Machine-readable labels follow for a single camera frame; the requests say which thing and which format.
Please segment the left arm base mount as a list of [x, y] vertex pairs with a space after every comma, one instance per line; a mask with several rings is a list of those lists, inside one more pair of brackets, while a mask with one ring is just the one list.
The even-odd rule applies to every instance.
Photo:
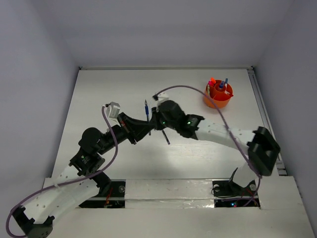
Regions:
[[126, 180], [115, 179], [111, 181], [110, 187], [105, 194], [97, 194], [79, 205], [79, 208], [105, 208], [121, 209], [125, 208]]

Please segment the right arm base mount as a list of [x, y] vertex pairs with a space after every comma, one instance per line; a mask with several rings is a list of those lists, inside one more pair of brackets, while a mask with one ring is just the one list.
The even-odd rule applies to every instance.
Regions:
[[211, 194], [214, 196], [215, 208], [258, 207], [258, 186], [252, 180], [246, 187], [241, 187], [233, 182], [233, 172], [229, 180], [214, 180]]

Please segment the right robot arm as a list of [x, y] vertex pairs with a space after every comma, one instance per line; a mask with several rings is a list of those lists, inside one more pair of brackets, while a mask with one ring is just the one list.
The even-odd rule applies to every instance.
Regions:
[[152, 108], [152, 119], [156, 130], [170, 128], [184, 138], [210, 141], [237, 149], [245, 163], [236, 168], [228, 181], [228, 189], [240, 194], [250, 182], [272, 175], [280, 146], [265, 127], [256, 130], [230, 128], [202, 116], [184, 113], [180, 106], [166, 100]]

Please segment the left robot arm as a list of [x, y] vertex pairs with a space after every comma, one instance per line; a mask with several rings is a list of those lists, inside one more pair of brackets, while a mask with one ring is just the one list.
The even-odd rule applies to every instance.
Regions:
[[25, 238], [46, 238], [53, 231], [57, 220], [85, 200], [104, 196], [109, 192], [111, 179], [104, 173], [112, 163], [104, 165], [102, 155], [114, 149], [124, 140], [136, 144], [156, 128], [156, 120], [143, 121], [120, 113], [118, 124], [103, 133], [97, 128], [86, 129], [79, 141], [79, 151], [69, 161], [52, 185], [44, 187], [24, 198], [12, 208], [8, 220], [14, 218]]

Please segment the blue ballpoint pen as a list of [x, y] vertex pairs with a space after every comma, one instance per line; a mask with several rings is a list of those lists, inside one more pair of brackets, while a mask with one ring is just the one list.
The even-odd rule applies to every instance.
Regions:
[[147, 117], [147, 122], [150, 122], [149, 107], [148, 107], [148, 103], [147, 103], [146, 99], [145, 99], [145, 113], [146, 113], [146, 117]]

